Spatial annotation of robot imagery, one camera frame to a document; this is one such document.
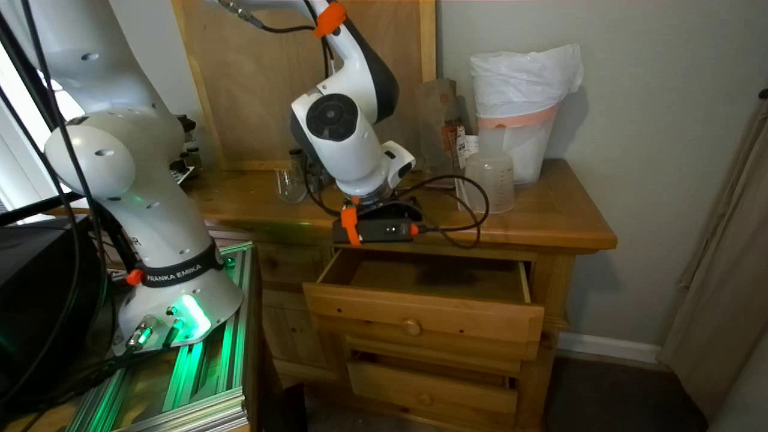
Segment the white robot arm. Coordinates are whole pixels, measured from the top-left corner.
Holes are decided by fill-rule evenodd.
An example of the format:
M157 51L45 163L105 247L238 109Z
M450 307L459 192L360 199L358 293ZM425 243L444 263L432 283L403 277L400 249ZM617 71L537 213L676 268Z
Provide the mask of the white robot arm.
M45 156L57 174L83 192L66 156L72 144L88 190L124 227L141 259L133 289L120 304L115 353L157 351L201 341L243 303L223 274L214 240L192 199L177 187L181 126L168 113L105 0L3 0L0 11L28 60L43 60L83 108L83 118L57 126Z
M220 5L240 16L294 7L316 21L339 11L328 0ZM240 307L243 293L220 270L199 210L174 183L171 163L177 161L181 126L132 57L107 0L3 0L0 11L41 67L31 11L49 76L87 113L49 133L45 156L75 192L83 192L70 161L72 141L94 199L121 223L141 259L144 274L120 304L115 353L204 339ZM372 129L395 106L395 79L348 19L324 39L342 67L291 103L293 129L345 196L376 205L413 166L403 147L379 144ZM407 226L383 221L376 229L405 232Z
M395 141L379 141L372 124L395 108L397 84L383 60L365 43L340 1L333 0L219 0L252 21L255 10L301 10L342 61L339 71L291 103L294 136L335 178L339 190L360 202L382 202L415 163Z

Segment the wall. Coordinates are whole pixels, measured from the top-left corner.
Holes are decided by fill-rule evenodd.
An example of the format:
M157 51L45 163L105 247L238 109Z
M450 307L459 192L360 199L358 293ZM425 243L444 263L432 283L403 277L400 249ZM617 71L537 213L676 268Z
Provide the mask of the wall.
M112 1L168 106L199 113L171 5ZM469 53L583 48L586 84L549 154L570 161L619 249L579 261L570 330L663 343L676 276L768 79L765 16L765 0L439 0L439 70L465 95Z
M768 333L750 351L737 383L709 423L709 432L768 430Z

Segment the metal rack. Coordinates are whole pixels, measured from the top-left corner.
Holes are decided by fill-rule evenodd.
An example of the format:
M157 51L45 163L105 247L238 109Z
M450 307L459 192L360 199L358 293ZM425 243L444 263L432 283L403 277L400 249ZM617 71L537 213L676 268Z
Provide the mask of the metal rack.
M220 249L227 276L245 293L252 286L252 243ZM91 430L234 430L245 409L247 307L240 307L207 341L184 345L149 365L115 372L76 403L72 432Z

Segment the wooden board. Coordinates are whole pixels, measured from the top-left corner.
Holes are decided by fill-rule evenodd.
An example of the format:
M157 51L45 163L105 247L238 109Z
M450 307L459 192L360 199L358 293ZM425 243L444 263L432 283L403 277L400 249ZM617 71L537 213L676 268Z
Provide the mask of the wooden board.
M435 79L435 0L342 0L365 40L394 70L395 113L376 124L418 154L415 94ZM285 166L294 147L291 100L324 79L322 45L309 31L265 33L223 7L173 0L189 70L199 90L216 166L225 169ZM263 10L268 25L307 24L293 10Z

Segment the green light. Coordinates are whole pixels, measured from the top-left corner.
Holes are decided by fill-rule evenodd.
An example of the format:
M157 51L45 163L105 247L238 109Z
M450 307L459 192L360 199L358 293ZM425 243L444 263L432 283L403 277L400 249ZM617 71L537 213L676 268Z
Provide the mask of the green light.
M210 319L201 311L201 307L197 304L197 300L192 294L181 294L181 307L187 311L187 317L192 319L192 333L201 336L210 329Z
M147 341L149 341L149 336L154 333L154 329L151 325L147 325L144 330L141 330L141 336L138 336L138 345L144 345Z

